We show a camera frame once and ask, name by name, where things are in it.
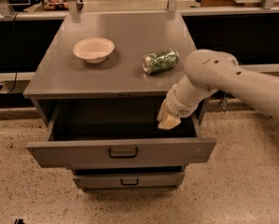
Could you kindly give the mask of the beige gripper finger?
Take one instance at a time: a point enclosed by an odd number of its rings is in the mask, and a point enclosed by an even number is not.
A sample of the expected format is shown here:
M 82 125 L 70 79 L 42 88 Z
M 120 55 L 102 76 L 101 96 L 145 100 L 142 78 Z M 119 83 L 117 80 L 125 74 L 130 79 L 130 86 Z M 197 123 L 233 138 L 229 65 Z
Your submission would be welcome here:
M 160 106 L 159 114 L 157 116 L 157 121 L 158 122 L 164 121 L 166 119 L 166 116 L 167 116 L 166 100 L 163 100 L 163 102 Z
M 179 117 L 176 117 L 175 115 L 170 114 L 167 112 L 166 119 L 162 122 L 159 122 L 158 128 L 162 130 L 171 130 L 178 126 L 181 123 L 181 120 Z

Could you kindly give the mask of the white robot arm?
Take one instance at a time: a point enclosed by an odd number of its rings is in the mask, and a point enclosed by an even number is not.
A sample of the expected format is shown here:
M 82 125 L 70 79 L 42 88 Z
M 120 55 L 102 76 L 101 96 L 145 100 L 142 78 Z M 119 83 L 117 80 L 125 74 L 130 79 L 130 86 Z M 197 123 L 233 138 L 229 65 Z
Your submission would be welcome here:
M 184 63 L 184 75 L 168 91 L 158 127 L 171 130 L 189 117 L 203 99 L 224 91 L 279 123 L 279 77 L 242 68 L 227 53 L 198 49 Z

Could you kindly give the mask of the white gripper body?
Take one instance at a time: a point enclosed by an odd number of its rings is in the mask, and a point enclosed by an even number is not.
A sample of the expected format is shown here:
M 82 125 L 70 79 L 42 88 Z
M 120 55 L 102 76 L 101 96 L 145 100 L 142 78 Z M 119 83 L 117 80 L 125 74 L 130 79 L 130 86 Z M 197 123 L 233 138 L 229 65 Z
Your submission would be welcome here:
M 166 95 L 166 110 L 170 115 L 173 115 L 175 117 L 187 118 L 193 113 L 192 108 L 184 105 L 178 100 L 175 90 L 176 85 L 173 85 L 173 87 L 168 91 Z

